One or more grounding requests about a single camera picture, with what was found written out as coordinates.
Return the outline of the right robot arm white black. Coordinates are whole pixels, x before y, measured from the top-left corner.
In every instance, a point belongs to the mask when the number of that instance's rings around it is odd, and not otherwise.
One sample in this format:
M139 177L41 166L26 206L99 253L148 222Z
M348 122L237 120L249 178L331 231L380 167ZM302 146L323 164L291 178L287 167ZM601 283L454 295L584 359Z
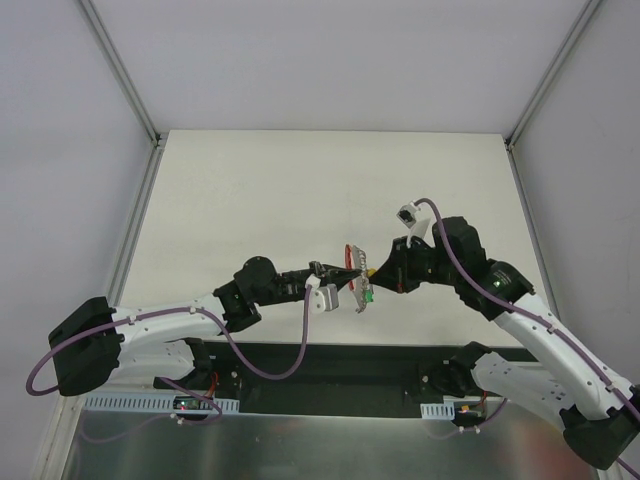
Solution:
M449 286L465 306L516 339L544 367L512 365L478 342L427 374L439 393L498 394L558 428L566 444L598 470L609 469L639 434L639 388L598 359L553 315L512 265L490 259L462 217L430 225L408 209L409 233L393 241L372 284L408 294L423 283Z

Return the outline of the aluminium side rail left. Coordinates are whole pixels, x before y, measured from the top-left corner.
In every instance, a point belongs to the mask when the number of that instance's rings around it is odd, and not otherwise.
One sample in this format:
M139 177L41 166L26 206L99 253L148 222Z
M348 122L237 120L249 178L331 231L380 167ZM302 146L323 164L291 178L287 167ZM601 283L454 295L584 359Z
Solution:
M157 143L152 148L143 176L136 185L133 204L116 252L112 273L106 284L105 296L110 305L118 304L123 295L163 152L164 145L162 143Z

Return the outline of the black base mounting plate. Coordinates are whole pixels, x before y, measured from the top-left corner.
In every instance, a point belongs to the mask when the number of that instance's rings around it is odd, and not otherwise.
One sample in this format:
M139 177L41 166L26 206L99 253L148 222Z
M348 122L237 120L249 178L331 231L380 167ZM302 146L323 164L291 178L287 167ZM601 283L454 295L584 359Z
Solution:
M282 380L260 377L223 342L189 341L193 371L176 382L239 401L243 414L417 418L445 395L479 396L463 372L489 347L310 344L298 369Z

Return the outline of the aluminium frame post right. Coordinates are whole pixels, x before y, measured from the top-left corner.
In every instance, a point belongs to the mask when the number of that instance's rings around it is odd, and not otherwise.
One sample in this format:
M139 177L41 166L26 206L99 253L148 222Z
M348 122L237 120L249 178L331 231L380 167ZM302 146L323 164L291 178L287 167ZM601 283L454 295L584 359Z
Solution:
M594 17L603 4L603 0L588 0L582 5L577 17L564 36L551 62L536 84L532 95L519 115L514 127L504 138L505 147L508 152L511 152L515 148L516 144L524 134L529 123L550 92L554 82L561 74L565 63L576 50L578 43L585 34L587 28L593 22Z

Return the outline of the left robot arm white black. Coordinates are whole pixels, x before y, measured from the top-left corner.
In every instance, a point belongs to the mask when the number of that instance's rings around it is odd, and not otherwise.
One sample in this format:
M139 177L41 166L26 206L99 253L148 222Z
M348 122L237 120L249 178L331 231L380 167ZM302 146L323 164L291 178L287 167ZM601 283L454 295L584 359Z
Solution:
M160 377L202 388L212 369L205 339L255 325L262 307L303 301L305 313L331 311L338 292L365 271L312 261L302 270L277 272L271 260L256 256L225 285L186 302L125 308L90 298L48 336L55 389L70 397L115 380Z

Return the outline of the steel key holder red handle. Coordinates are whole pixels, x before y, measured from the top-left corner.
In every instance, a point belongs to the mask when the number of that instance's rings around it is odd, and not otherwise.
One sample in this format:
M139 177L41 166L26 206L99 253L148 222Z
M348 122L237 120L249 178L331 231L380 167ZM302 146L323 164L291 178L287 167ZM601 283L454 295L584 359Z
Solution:
M345 266L347 268L358 268L361 275L358 279L349 283L349 290L353 294L356 301L356 312L363 313L367 306L365 302L365 293L373 292L373 286L369 283L367 256L364 250L355 244L346 244L344 249Z

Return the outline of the aluminium frame post left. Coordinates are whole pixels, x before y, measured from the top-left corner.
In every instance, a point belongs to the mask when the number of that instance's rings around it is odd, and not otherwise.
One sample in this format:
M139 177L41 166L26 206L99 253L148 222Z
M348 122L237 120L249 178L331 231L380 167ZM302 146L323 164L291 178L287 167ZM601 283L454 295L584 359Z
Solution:
M98 49L115 79L125 101L153 147L163 146L163 133L158 130L144 101L118 52L94 1L78 0L78 7Z

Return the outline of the aluminium frame post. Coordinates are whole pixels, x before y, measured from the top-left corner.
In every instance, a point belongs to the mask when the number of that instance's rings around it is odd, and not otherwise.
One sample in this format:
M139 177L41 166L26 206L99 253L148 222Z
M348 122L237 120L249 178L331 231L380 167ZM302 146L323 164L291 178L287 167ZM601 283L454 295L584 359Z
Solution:
M550 92L554 82L561 74L565 63L576 50L578 43L585 34L587 28L593 22L594 17L603 4L603 0L588 0L582 5L577 17L564 36L551 62L536 84L532 95L519 115L514 127L504 138L505 147L508 152L511 152L515 148L516 144L524 134L529 123Z
M144 101L118 52L94 1L78 0L78 7L98 49L115 79L125 101L153 147L163 146L163 133L158 130Z

